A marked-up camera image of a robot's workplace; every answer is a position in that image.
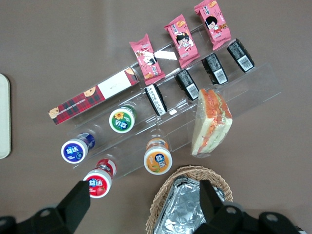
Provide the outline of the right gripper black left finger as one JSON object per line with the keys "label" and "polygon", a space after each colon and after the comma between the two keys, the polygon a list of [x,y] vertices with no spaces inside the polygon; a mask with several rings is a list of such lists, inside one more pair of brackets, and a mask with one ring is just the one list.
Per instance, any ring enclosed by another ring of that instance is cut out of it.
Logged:
{"label": "right gripper black left finger", "polygon": [[89,184],[79,181],[55,207],[47,207],[17,223],[13,216],[0,218],[2,234],[73,234],[90,207]]}

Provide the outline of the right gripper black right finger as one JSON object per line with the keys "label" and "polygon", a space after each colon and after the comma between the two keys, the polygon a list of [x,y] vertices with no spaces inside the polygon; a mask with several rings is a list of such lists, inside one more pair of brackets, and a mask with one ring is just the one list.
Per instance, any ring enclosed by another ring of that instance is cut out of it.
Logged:
{"label": "right gripper black right finger", "polygon": [[210,181],[200,181],[200,206],[206,223],[196,234],[298,234],[300,231],[284,215],[263,212],[259,218],[248,215],[233,202],[222,202]]}

